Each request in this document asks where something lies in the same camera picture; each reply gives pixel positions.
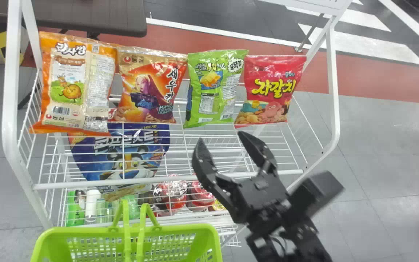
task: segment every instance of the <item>chip bag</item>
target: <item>chip bag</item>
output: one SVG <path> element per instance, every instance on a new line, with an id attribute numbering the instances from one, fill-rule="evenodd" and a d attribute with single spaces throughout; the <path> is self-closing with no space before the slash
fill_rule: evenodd
<path id="1" fill-rule="evenodd" d="M 73 159 L 85 179 L 153 177 L 169 149 L 169 125 L 110 122 L 108 129 L 111 136 L 69 134 Z M 108 202 L 150 189 L 149 184 L 98 186 Z"/>
<path id="2" fill-rule="evenodd" d="M 41 117 L 32 133 L 109 136 L 109 95 L 116 50 L 108 43 L 40 32 L 43 58 Z"/>
<path id="3" fill-rule="evenodd" d="M 235 120 L 236 127 L 286 122 L 305 62 L 304 55 L 247 55 L 243 76 L 247 99 Z"/>
<path id="4" fill-rule="evenodd" d="M 248 50 L 213 50 L 188 55 L 184 128 L 232 122 L 236 88 Z"/>
<path id="5" fill-rule="evenodd" d="M 140 47 L 117 52 L 124 89 L 113 121 L 175 123 L 173 103 L 187 55 Z"/>

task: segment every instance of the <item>orange snack bag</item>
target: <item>orange snack bag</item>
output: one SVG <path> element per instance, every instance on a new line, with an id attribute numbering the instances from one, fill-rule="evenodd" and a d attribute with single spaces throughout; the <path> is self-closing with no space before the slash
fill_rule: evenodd
<path id="1" fill-rule="evenodd" d="M 40 32 L 41 117 L 32 133 L 83 132 L 109 136 L 109 95 L 116 50 L 100 41 Z"/>
<path id="2" fill-rule="evenodd" d="M 112 121 L 175 123 L 172 109 L 187 55 L 140 47 L 118 47 L 123 94 Z"/>

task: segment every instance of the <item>floor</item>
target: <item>floor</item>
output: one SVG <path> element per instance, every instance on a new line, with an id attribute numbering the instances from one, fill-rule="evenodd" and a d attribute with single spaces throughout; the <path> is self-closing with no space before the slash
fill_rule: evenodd
<path id="1" fill-rule="evenodd" d="M 251 54 L 289 54 L 318 15 L 252 0 L 145 0 L 145 7 L 146 37 L 99 38 L 185 53 L 246 47 Z M 344 17 L 336 27 L 341 137 L 315 169 L 331 171 L 346 190 L 313 220 L 335 262 L 419 262 L 419 12 L 403 0 L 354 0 L 349 10 L 355 19 Z M 379 48 L 359 48 L 368 44 Z M 295 93 L 322 143 L 331 136 L 325 61 L 320 51 Z M 0 65 L 0 118 L 3 73 Z M 27 53 L 19 101 L 34 76 Z M 28 261 L 41 232 L 0 138 L 0 260 Z M 255 261 L 246 245 L 225 247 L 223 256 L 225 262 Z"/>

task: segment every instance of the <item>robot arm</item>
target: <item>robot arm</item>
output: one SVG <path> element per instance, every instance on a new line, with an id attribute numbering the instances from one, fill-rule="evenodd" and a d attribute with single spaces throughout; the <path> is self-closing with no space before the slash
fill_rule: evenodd
<path id="1" fill-rule="evenodd" d="M 306 179 L 289 195 L 277 173 L 274 155 L 268 146 L 249 133 L 239 139 L 258 166 L 249 179 L 232 179 L 220 173 L 204 141 L 199 139 L 192 157 L 193 170 L 201 185 L 224 205 L 235 223 L 246 223 L 251 234 L 247 244 L 259 262 L 330 262 L 319 240 L 312 217 L 337 196 L 343 186 L 328 171 Z M 291 240 L 292 254 L 279 255 L 271 234 L 282 227 L 279 236 Z"/>

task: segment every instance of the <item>red packaged item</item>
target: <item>red packaged item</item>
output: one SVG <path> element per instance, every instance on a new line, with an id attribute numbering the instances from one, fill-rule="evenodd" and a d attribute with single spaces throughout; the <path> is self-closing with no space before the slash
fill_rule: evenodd
<path id="1" fill-rule="evenodd" d="M 118 47 L 123 94 L 112 121 L 176 123 L 172 110 L 187 55 L 140 47 Z"/>
<path id="2" fill-rule="evenodd" d="M 206 191 L 198 181 L 189 182 L 187 185 L 188 200 L 185 204 L 193 212 L 203 212 L 214 203 L 214 196 Z"/>
<path id="3" fill-rule="evenodd" d="M 187 183 L 185 181 L 159 183 L 153 189 L 153 196 L 156 201 L 153 207 L 155 215 L 169 216 L 176 214 L 185 206 Z"/>
<path id="4" fill-rule="evenodd" d="M 247 55 L 244 61 L 247 99 L 234 122 L 236 127 L 286 122 L 306 56 Z"/>

